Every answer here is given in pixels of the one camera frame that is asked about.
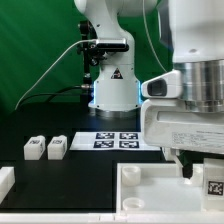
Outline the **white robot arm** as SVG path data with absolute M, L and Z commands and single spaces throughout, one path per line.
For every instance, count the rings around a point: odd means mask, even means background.
M 152 146 L 224 155 L 224 0 L 74 0 L 96 37 L 100 64 L 89 107 L 102 115 L 140 109 Z M 140 83 L 135 42 L 120 17 L 158 12 L 159 40 L 172 70 Z

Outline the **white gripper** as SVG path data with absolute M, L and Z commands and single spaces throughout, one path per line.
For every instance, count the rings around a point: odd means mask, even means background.
M 224 113 L 193 113 L 179 100 L 148 99 L 140 117 L 146 144 L 177 149 L 174 161 L 184 178 L 193 176 L 189 151 L 224 155 Z

